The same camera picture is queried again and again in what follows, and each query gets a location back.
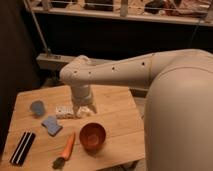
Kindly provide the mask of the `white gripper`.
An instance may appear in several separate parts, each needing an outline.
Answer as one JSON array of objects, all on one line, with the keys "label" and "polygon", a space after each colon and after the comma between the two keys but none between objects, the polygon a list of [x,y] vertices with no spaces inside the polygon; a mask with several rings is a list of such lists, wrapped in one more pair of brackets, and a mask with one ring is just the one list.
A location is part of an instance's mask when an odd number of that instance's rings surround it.
[{"label": "white gripper", "polygon": [[72,86],[72,102],[75,117],[82,117],[81,106],[88,106],[90,111],[97,113],[96,106],[93,104],[93,93],[90,85]]}]

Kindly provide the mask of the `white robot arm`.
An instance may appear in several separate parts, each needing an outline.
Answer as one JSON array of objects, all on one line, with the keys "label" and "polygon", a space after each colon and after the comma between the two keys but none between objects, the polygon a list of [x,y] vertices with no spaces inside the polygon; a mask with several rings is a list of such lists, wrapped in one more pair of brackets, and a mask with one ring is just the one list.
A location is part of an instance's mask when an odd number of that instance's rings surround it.
[{"label": "white robot arm", "polygon": [[213,171],[213,53],[154,52],[94,65],[80,55],[60,70],[78,107],[93,101],[90,86],[145,88],[148,171]]}]

